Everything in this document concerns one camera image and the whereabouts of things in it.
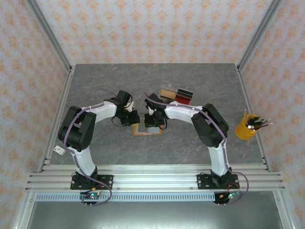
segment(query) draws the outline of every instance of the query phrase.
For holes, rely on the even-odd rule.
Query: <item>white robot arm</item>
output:
[[[89,144],[92,140],[94,124],[111,117],[118,117],[121,120],[122,125],[134,125],[140,123],[140,118],[136,110],[133,110],[133,102],[128,103],[130,94],[120,91],[117,97],[105,100],[101,106],[93,106],[90,110],[87,110],[75,122],[68,137],[67,146],[75,154],[74,160],[77,160],[79,168],[91,178],[96,179],[97,168],[92,161]],[[163,102],[155,94],[149,96],[153,101]],[[165,106],[154,104],[147,99],[147,108],[149,113],[145,114],[145,125],[147,127],[156,127],[164,124],[166,119],[179,119],[190,124],[193,124],[199,139],[208,147],[212,169],[211,179],[216,184],[217,188],[222,184],[227,184],[229,177],[229,165],[225,161],[225,143],[220,133],[207,122],[204,116],[195,110],[199,109],[207,112],[209,117],[213,119],[217,126],[221,129],[225,137],[227,137],[227,131],[229,129],[227,123],[223,120],[215,107],[211,104],[205,106]],[[177,102],[172,102],[170,105],[178,105]],[[72,120],[79,113],[82,108],[72,106],[58,133],[58,138],[64,141],[68,127],[72,123]],[[82,177],[86,181],[86,177],[80,173],[77,169],[76,173],[79,177]]]
[[[105,100],[102,104],[90,107],[84,112],[72,127],[67,138],[67,146],[75,154],[80,169],[88,176],[94,176],[97,173],[95,164],[92,161],[89,144],[92,140],[94,125],[106,118],[118,117],[122,125],[134,125],[140,123],[140,118],[136,110],[133,110],[133,102],[129,103],[130,94],[119,91],[115,98]],[[58,138],[64,141],[69,125],[73,118],[84,108],[76,106],[70,107],[66,117],[60,127]]]
[[[171,102],[170,104],[172,105],[179,103],[175,101],[175,102]],[[165,113],[169,119],[179,119],[181,121],[185,121],[190,124],[193,124],[192,117],[195,114],[199,113],[198,111],[193,110],[192,109],[193,107],[196,107],[199,110],[202,110],[203,108],[202,106],[189,106],[189,108],[179,107],[179,106],[169,106],[166,107]],[[211,157],[212,171],[218,176],[222,176],[226,174],[228,170],[225,166],[222,143],[220,143],[218,147],[208,147],[208,149]]]

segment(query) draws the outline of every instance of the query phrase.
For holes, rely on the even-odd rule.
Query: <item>mounting plate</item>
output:
[[[97,180],[105,183],[112,190],[113,175],[97,175]],[[107,189],[104,185],[99,185],[102,189]],[[92,185],[81,184],[77,175],[72,175],[71,190],[88,190],[93,188]]]
[[[234,183],[239,185],[238,176],[236,174],[230,174],[228,180],[221,184],[219,187],[217,187],[216,184],[212,181],[211,174],[202,173],[197,175],[198,189],[228,189],[229,183],[231,185],[230,189],[239,189],[237,185],[234,185]]]

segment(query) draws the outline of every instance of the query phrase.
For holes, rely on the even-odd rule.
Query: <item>vent grille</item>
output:
[[[109,193],[100,195],[95,200],[103,201]],[[36,196],[38,202],[78,202],[82,195],[77,193],[43,192]],[[179,201],[215,201],[213,192],[179,192],[179,193],[113,193],[110,201],[113,202],[179,202]]]

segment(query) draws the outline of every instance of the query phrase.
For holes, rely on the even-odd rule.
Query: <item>wire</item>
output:
[[[247,183],[244,195],[240,199],[234,201],[233,203],[228,203],[227,205],[234,204],[237,201],[243,199],[246,196],[246,194],[248,193],[248,191],[249,191],[249,180],[248,180],[248,178],[246,177],[245,174],[243,174],[241,172],[232,172],[232,170],[229,168],[228,161],[227,161],[227,152],[226,152],[226,149],[224,147],[224,145],[225,145],[225,143],[227,141],[227,138],[225,137],[225,135],[223,134],[223,132],[221,131],[219,126],[214,122],[214,120],[208,114],[206,114],[205,112],[203,112],[202,110],[200,110],[200,109],[198,109],[196,107],[190,107],[188,105],[183,105],[183,104],[165,104],[165,103],[160,103],[160,102],[157,102],[157,101],[154,101],[154,100],[150,99],[145,92],[143,94],[144,94],[144,96],[146,97],[146,99],[148,101],[150,101],[150,102],[152,102],[154,104],[159,104],[159,105],[164,105],[164,106],[172,106],[172,107],[179,106],[179,107],[185,107],[185,108],[189,108],[189,109],[194,109],[195,111],[198,111],[201,114],[203,114],[212,123],[212,125],[215,126],[216,130],[220,133],[221,137],[223,138],[223,141],[221,142],[221,144],[222,144],[222,149],[223,149],[223,154],[224,154],[224,165],[225,165],[226,169],[229,171],[229,173],[237,174],[237,175],[238,174],[242,175],[245,178],[246,183]]]
[[[165,129],[167,128],[167,120],[166,120],[166,118],[164,119],[164,121],[165,121],[165,128],[162,128],[161,126],[159,126],[159,128],[160,128],[161,130],[165,130]]]
[[[107,189],[109,190],[109,192],[110,192],[110,194],[109,194],[109,196],[108,196],[108,198],[107,198],[106,200],[104,200],[104,201],[102,201],[102,202],[98,202],[98,203],[93,204],[93,205],[91,205],[91,206],[98,206],[98,205],[102,205],[102,204],[104,204],[104,203],[107,203],[107,202],[111,199],[111,197],[112,197],[112,190],[111,190],[111,188],[110,188],[108,185],[106,185],[105,183],[100,182],[100,181],[98,181],[98,180],[96,180],[96,179],[93,179],[92,177],[88,176],[88,175],[82,170],[82,168],[80,167],[80,165],[79,165],[79,163],[78,163],[78,161],[77,161],[77,158],[76,158],[75,153],[67,147],[67,139],[68,139],[69,133],[70,133],[70,131],[71,131],[71,129],[72,129],[72,127],[73,127],[75,121],[78,119],[78,117],[79,117],[82,113],[84,113],[85,111],[91,110],[91,109],[100,108],[100,107],[102,107],[102,106],[104,106],[104,102],[101,103],[101,104],[92,106],[92,107],[84,108],[83,110],[81,110],[80,112],[78,112],[78,113],[76,114],[76,116],[73,118],[72,122],[70,123],[70,126],[69,126],[69,128],[68,128],[68,130],[67,130],[66,136],[65,136],[65,138],[64,138],[64,140],[63,140],[63,145],[64,145],[65,149],[66,149],[68,152],[71,153],[72,158],[73,158],[73,160],[74,160],[74,162],[75,162],[75,165],[76,165],[76,167],[78,168],[78,170],[79,170],[85,177],[87,177],[89,180],[92,180],[92,181],[94,181],[94,182],[96,182],[96,183],[98,183],[98,184],[101,184],[101,185],[105,186],[105,188],[107,188]]]
[[[96,91],[94,92],[94,98],[96,98],[97,100],[100,100],[100,98],[96,96],[96,93],[97,93],[98,91],[109,92],[110,94],[113,94],[113,95],[116,97],[116,94],[113,93],[112,91],[110,91],[110,90],[108,90],[108,89],[104,89],[104,88],[99,88],[99,89],[96,89]]]
[[[101,193],[102,193],[102,191],[103,191],[102,185],[99,184],[98,187],[101,188]],[[97,189],[96,187],[93,187],[93,188],[91,188],[91,189],[88,190],[88,191],[81,192],[80,194],[81,194],[81,195],[86,195],[86,194],[88,194],[88,193],[90,193],[90,192],[94,192],[94,191],[96,191],[96,190],[98,190],[98,189]]]
[[[237,186],[238,187],[238,189],[240,189],[240,186],[239,186],[239,184],[237,184],[237,183],[231,183],[231,182],[229,182],[229,188],[228,188],[228,190],[227,190],[227,192],[225,193],[225,194],[228,194],[228,192],[229,192],[229,190],[231,189],[231,186],[232,185],[235,185],[235,186]]]
[[[131,102],[130,102],[130,104],[129,104],[128,106],[125,106],[125,108],[130,107],[131,104],[132,104],[132,100],[131,100]]]
[[[114,124],[114,125],[117,126],[117,127],[125,127],[124,125],[121,125],[121,126],[120,126],[120,125],[116,125],[116,124]]]

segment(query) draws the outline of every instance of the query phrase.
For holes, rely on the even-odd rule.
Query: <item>yellow cup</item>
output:
[[[246,126],[246,122],[251,119],[257,117],[254,114],[247,114],[244,116],[242,121],[235,127],[236,135],[242,140],[248,140],[255,135],[255,132],[252,129],[249,129]]]

